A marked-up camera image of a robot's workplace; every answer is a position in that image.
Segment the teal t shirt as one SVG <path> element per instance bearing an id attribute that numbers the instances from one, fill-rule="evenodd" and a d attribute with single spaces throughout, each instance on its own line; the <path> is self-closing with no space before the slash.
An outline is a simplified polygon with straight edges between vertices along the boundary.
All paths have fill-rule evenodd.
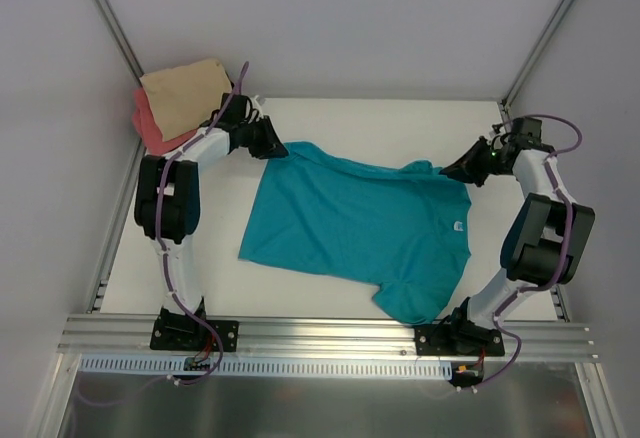
<path id="1" fill-rule="evenodd" d="M 471 256 L 466 186 L 425 160 L 388 168 L 286 148 L 266 165 L 239 259 L 374 285 L 392 319 L 435 320 Z"/>

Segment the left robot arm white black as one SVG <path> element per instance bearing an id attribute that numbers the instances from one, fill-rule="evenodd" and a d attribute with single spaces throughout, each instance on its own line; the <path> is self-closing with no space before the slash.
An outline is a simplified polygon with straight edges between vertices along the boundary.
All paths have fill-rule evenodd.
<path id="1" fill-rule="evenodd" d="M 153 243 L 167 292 L 151 336 L 154 350 L 198 351 L 215 343 L 193 253 L 201 216 L 200 172 L 238 148 L 259 160 L 288 155 L 259 98 L 225 93 L 222 108 L 193 137 L 140 162 L 134 220 Z"/>

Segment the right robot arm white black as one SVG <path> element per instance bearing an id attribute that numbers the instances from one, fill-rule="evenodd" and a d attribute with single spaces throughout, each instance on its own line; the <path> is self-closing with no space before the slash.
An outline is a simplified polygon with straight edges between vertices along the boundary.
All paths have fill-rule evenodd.
<path id="1" fill-rule="evenodd" d="M 562 150 L 543 140 L 546 114 L 528 114 L 493 128 L 442 175 L 482 186 L 491 176 L 512 176 L 524 202 L 499 256 L 500 269 L 477 294 L 466 298 L 428 337 L 456 355 L 488 352 L 501 345 L 504 318 L 537 293 L 571 281 L 595 222 L 564 185 L 558 158 Z"/>

